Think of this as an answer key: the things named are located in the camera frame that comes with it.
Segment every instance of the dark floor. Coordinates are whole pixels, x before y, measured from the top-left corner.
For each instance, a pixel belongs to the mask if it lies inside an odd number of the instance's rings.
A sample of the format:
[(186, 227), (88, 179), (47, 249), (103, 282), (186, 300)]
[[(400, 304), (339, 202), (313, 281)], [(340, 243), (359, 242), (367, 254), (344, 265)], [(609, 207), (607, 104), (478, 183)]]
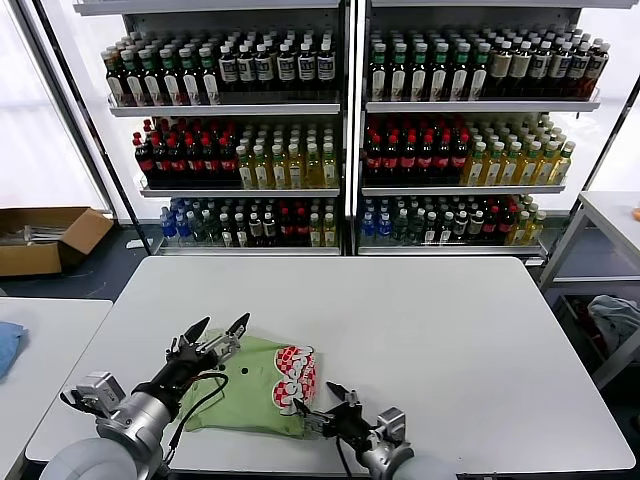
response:
[[(75, 270), (59, 275), (12, 278), (10, 280), (0, 279), (0, 289), (4, 290), (7, 295), (15, 297), (95, 298), (115, 301), (140, 261), (146, 256), (142, 248), (134, 250), (125, 248), (129, 240), (137, 238), (138, 236), (133, 229), (114, 228), (89, 258)], [(615, 251), (606, 237), (596, 230), (587, 231), (572, 249), (573, 253), (561, 272), (562, 276), (639, 274), (620, 252)], [(605, 265), (608, 271), (592, 271), (591, 268), (594, 265)], [(640, 300), (640, 289), (638, 288), (607, 289), (606, 292), (601, 290), (586, 293), (617, 294), (625, 298)], [(549, 304), (553, 306), (560, 295), (578, 292), (575, 289), (552, 289), (547, 293), (546, 298)], [(628, 368), (602, 392), (605, 402), (627, 438), (631, 449), (636, 453), (636, 458), (640, 455), (640, 434), (632, 428), (631, 420), (640, 414), (639, 382), (640, 368)], [(42, 466), (29, 465), (23, 478), (38, 478), (41, 469)], [(172, 475), (171, 478), (172, 480), (185, 480), (187, 477), (195, 478), (196, 475)], [(233, 477), (234, 480), (238, 480), (239, 477), (242, 477), (244, 480), (245, 476), (197, 475), (198, 479), (207, 477), (215, 477), (216, 480), (227, 477)], [(461, 476), (461, 478), (484, 480), (487, 477)], [(498, 478), (638, 480), (640, 479), (640, 467), (625, 472), (500, 475)]]

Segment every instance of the open cardboard box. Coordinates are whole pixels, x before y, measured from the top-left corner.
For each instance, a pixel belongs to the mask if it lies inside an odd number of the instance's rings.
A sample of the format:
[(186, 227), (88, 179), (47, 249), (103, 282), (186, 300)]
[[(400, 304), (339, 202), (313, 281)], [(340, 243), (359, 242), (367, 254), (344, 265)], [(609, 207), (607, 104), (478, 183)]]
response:
[(31, 245), (0, 245), (0, 276), (59, 273), (80, 264), (113, 222), (87, 207), (0, 210), (0, 236), (25, 225), (66, 227), (62, 239)]

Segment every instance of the metal shelf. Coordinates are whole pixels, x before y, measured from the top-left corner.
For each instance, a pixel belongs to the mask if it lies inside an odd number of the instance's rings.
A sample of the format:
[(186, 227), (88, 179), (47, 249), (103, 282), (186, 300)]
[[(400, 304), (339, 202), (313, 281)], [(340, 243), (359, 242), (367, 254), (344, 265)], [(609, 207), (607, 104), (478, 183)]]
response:
[(109, 108), (116, 117), (215, 117), (233, 115), (335, 115), (339, 103), (290, 103), (269, 105), (195, 105)]
[(600, 106), (597, 96), (585, 101), (568, 100), (478, 100), (477, 102), (367, 102), (369, 113), (427, 112), (593, 112)]
[(338, 0), (104, 0), (73, 5), (82, 15), (338, 8)]
[(338, 247), (273, 247), (273, 248), (224, 248), (224, 247), (160, 247), (160, 255), (217, 255), (234, 257), (333, 257), (340, 255)]
[(631, 8), (638, 0), (373, 0), (374, 7)]
[(544, 256), (540, 245), (509, 247), (502, 245), (434, 245), (424, 247), (358, 247), (358, 255), (369, 256), (428, 256), (510, 255), (514, 257)]
[(199, 198), (199, 197), (225, 197), (225, 198), (335, 198), (340, 195), (339, 188), (295, 189), (295, 190), (180, 190), (180, 189), (140, 189), (140, 194), (146, 198)]
[(509, 185), (500, 187), (463, 187), (456, 185), (442, 187), (362, 187), (365, 197), (386, 197), (396, 195), (514, 195), (532, 193), (560, 193), (565, 185)]

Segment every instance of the yellow drink bottle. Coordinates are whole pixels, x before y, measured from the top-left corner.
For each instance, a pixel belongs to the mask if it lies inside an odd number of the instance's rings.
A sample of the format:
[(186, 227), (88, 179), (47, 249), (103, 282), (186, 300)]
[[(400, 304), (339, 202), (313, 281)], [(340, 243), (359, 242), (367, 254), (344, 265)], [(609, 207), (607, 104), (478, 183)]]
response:
[(567, 142), (560, 152), (560, 159), (556, 162), (549, 178), (549, 185), (561, 185), (564, 177), (567, 175), (567, 170), (571, 166), (571, 154), (573, 149), (576, 148), (575, 142)]

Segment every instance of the dark bottle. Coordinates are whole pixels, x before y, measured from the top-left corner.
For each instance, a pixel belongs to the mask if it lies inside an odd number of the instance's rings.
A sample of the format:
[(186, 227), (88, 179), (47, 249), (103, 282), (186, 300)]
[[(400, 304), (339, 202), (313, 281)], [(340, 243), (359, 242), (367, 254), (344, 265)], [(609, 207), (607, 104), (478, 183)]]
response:
[(511, 66), (511, 42), (502, 42), (502, 45), (493, 54), (493, 63), (489, 69), (489, 88), (491, 96), (501, 97), (504, 95), (505, 82), (509, 67)]
[(484, 90), (484, 83), (487, 79), (487, 65), (489, 63), (489, 51), (491, 50), (491, 45), (488, 43), (481, 43), (478, 45), (478, 51), (476, 52), (475, 62), (469, 75), (471, 76), (471, 80), (468, 84), (468, 99), (470, 101), (478, 100), (482, 96), (482, 91)]
[(525, 85), (525, 76), (529, 70), (531, 63), (531, 42), (525, 40), (520, 46), (513, 51), (513, 58), (509, 67), (509, 76), (507, 78), (505, 96), (522, 97), (524, 96), (523, 87)]
[(498, 211), (500, 208), (497, 205), (493, 205), (487, 213), (487, 216), (482, 225), (482, 240), (492, 241), (496, 237), (496, 224), (498, 223)]
[(387, 67), (385, 65), (385, 51), (387, 46), (384, 43), (376, 43), (373, 46), (373, 66), (371, 68), (371, 101), (381, 102), (384, 98), (386, 85)]
[(239, 89), (240, 80), (238, 78), (238, 61), (236, 56), (231, 53), (229, 46), (220, 47), (220, 79), (222, 80), (222, 89), (226, 92), (235, 92)]
[(416, 182), (416, 137), (409, 135), (400, 157), (400, 179), (403, 183)]
[(404, 63), (406, 61), (407, 45), (405, 43), (396, 43), (395, 52), (393, 53), (393, 65), (389, 75), (389, 99), (392, 102), (402, 101), (404, 93), (404, 80), (406, 71)]
[(409, 90), (408, 97), (412, 102), (419, 102), (424, 95), (424, 87), (427, 79), (427, 69), (425, 62), (427, 59), (427, 44), (416, 43), (413, 54), (413, 64), (411, 65), (411, 76), (407, 83)]
[(542, 96), (542, 87), (544, 79), (549, 71), (551, 63), (551, 42), (544, 41), (540, 44), (540, 48), (531, 55), (529, 63), (529, 71), (525, 79), (525, 95), (529, 97)]
[(458, 44), (456, 61), (449, 71), (448, 87), (446, 87), (449, 92), (450, 102), (459, 102), (463, 99), (463, 93), (467, 85), (467, 74), (469, 73), (469, 65), (467, 65), (469, 50), (471, 50), (470, 44), (466, 42)]
[(429, 86), (429, 101), (439, 102), (444, 97), (445, 81), (447, 79), (447, 52), (449, 45), (438, 43), (436, 58), (431, 67), (431, 85)]
[(562, 84), (567, 74), (569, 65), (571, 65), (571, 44), (565, 42), (562, 44), (560, 51), (554, 52), (549, 64), (549, 73), (545, 89), (545, 96), (561, 97), (563, 95)]
[(587, 70), (590, 57), (589, 43), (587, 42), (582, 42), (580, 47), (573, 52), (571, 64), (564, 78), (563, 91), (565, 97), (580, 96), (580, 82)]
[(273, 90), (274, 82), (274, 65), (271, 55), (267, 51), (267, 47), (264, 44), (260, 44), (257, 47), (258, 54), (254, 61), (256, 64), (256, 75), (258, 77), (258, 89), (263, 92)]
[(398, 137), (391, 135), (382, 156), (382, 176), (390, 183), (397, 182), (398, 153)]
[(238, 57), (238, 73), (240, 76), (240, 88), (243, 92), (255, 90), (256, 65), (253, 55), (247, 45), (240, 45), (240, 56)]
[(107, 67), (107, 83), (109, 89), (113, 95), (113, 99), (116, 105), (123, 107), (126, 106), (127, 95), (131, 93), (129, 85), (127, 85), (127, 79), (124, 72), (118, 70), (118, 62), (116, 60), (116, 52), (110, 52), (108, 50), (100, 53), (105, 67)]

